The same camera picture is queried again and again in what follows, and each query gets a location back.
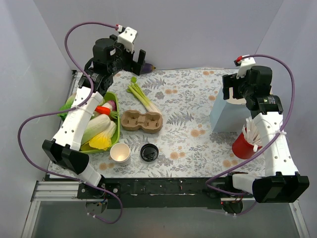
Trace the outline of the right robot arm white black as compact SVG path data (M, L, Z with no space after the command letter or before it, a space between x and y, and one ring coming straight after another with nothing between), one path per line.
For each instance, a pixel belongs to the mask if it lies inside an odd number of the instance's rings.
M232 173L224 184L224 191L235 197L241 191L253 195L258 203L293 203L309 187L307 176L300 175L295 166L285 132L282 129L283 107L280 98L271 93L272 70L266 66L252 66L244 77L224 75L223 98L229 99L229 89L235 99L245 99L246 107L259 131L261 152L265 158L265 176Z

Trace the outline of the purple eggplant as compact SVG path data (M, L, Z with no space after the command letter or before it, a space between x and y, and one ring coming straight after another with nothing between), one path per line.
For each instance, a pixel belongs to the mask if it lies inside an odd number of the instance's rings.
M142 68L142 73L151 73L156 69L156 67L150 63L145 63Z

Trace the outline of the floral table mat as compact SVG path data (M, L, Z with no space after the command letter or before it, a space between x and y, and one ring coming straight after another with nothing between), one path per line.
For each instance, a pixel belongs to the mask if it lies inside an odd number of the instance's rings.
M157 70L137 77L137 83L163 116L159 133L120 131L119 142L131 150L131 161L120 166L109 152L90 155L90 163L106 178L213 177L233 166L254 176L264 175L264 158L246 165L231 149L234 132L211 131L210 112L219 93L222 76L232 69ZM140 150L154 144L159 155L144 161Z

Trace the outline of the green lettuce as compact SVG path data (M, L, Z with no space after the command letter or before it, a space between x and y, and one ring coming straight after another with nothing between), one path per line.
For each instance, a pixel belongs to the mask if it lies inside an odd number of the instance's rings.
M59 111L65 111L65 110L68 110L71 108L74 100L75 100L75 97L76 97L76 93L73 93L65 102L65 104L59 108ZM65 113L59 113L58 116L62 119L62 120L65 120L66 116L67 116L68 112L65 112Z

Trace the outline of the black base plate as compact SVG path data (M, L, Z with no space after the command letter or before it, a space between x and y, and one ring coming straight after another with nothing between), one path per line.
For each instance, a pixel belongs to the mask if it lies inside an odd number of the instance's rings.
M102 183L106 192L70 179L45 176L54 186L73 190L71 198L96 202L102 208L228 208L232 213L242 211L242 201L251 195L237 198L207 188L206 178L107 178Z

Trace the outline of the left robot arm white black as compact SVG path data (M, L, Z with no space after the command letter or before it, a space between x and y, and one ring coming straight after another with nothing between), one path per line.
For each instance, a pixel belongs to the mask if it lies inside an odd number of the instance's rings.
M126 28L118 36L96 40L93 57L84 67L71 111L52 140L45 140L42 144L54 164L72 171L80 180L90 184L88 192L94 198L101 198L106 189L100 183L102 176L89 164L89 156L80 152L81 144L86 141L84 131L95 108L112 85L113 77L122 70L140 75L146 52L140 50L138 60L133 60L136 37L135 30Z

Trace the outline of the green plastic tray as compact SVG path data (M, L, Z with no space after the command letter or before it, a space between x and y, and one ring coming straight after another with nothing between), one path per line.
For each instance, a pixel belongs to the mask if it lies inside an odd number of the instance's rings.
M107 151L119 140L120 118L117 96L113 92L107 92L100 106L108 108L114 117L94 112L81 141L80 151L87 154Z

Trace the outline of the light blue paper bag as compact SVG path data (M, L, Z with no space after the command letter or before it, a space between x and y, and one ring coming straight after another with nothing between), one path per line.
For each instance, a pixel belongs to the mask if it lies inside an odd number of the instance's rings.
M245 99L234 99L232 89L229 90L230 98L224 100L221 87L210 113L212 132L242 132L246 118L251 116L246 107Z

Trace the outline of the brown cardboard cup carrier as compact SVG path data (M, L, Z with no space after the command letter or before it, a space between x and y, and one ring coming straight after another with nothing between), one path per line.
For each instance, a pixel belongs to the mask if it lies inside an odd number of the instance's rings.
M156 112L140 113L137 110L126 110L121 116L121 125L126 131L142 130L145 133L158 133L163 125L162 115Z

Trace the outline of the black plastic cup lid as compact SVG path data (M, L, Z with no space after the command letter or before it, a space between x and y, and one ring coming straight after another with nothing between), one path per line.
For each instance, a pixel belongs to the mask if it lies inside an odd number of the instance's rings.
M157 159L159 149L151 143L145 144L140 150L141 158L146 162L152 162Z

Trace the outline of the white paper coffee cup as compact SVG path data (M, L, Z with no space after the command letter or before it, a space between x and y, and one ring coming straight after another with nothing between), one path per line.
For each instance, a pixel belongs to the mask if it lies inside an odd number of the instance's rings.
M120 166L127 166L130 164L131 150L125 143L116 143L111 147L110 157Z

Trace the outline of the green onion stalk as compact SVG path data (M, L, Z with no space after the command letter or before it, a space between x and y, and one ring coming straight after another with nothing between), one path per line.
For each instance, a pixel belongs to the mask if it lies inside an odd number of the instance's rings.
M131 78L127 92L132 93L133 96L143 104L148 112L159 113L162 115L158 107L145 95L141 87L137 84L137 78L135 76Z

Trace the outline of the orange carrot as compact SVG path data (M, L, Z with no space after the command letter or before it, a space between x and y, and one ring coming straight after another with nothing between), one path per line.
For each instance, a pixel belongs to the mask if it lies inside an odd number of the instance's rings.
M102 106L97 106L95 111L99 114L105 114L113 119L117 119L119 116L118 112L114 112L111 109L107 108L107 107L102 107Z

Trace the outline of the yellow leafy cabbage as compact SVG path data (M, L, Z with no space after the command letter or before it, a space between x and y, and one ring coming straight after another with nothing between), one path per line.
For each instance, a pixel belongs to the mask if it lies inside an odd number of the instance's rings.
M106 130L102 131L89 141L89 146L99 150L106 150L112 144L111 139L116 131L117 125L111 121Z

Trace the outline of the aluminium rail frame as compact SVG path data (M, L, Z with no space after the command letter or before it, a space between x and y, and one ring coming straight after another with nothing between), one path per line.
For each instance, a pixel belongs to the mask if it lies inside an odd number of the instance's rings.
M76 201L78 186L78 182L57 179L37 182L21 236L23 238L32 236L41 203Z

